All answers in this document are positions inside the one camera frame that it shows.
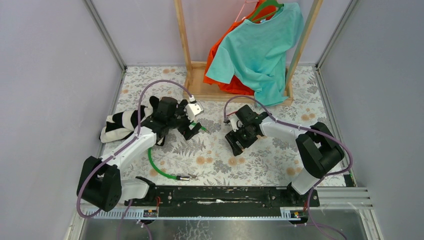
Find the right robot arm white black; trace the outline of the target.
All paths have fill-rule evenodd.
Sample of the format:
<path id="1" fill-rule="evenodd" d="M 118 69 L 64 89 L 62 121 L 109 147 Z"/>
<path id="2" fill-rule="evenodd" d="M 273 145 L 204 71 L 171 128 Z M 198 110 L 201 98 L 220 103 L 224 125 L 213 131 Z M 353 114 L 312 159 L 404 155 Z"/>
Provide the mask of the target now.
<path id="1" fill-rule="evenodd" d="M 241 155 L 259 137 L 277 138 L 296 146 L 303 170 L 288 185 L 286 198 L 293 206 L 301 205 L 307 199 L 306 193 L 345 157 L 342 147 L 322 122 L 310 128 L 282 123 L 266 111 L 254 112 L 248 105 L 228 116 L 224 122 L 232 127 L 225 139 L 234 156 Z"/>

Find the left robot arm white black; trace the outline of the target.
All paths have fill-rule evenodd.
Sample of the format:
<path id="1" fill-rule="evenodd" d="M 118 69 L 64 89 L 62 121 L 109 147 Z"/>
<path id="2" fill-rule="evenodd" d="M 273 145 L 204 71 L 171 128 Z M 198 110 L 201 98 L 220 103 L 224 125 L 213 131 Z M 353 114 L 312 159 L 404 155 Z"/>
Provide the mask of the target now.
<path id="1" fill-rule="evenodd" d="M 76 190 L 77 203 L 84 200 L 104 212 L 132 199 L 144 206 L 152 204 L 153 185 L 143 178 L 123 180 L 125 169 L 148 149 L 163 145 L 171 130 L 178 130 L 185 140 L 190 140 L 202 127 L 194 120 L 203 112 L 203 106 L 194 98 L 178 101 L 155 96 L 149 99 L 148 107 L 121 112 L 120 117 L 128 117 L 129 123 L 135 124 L 133 132 L 112 152 L 84 161 Z"/>

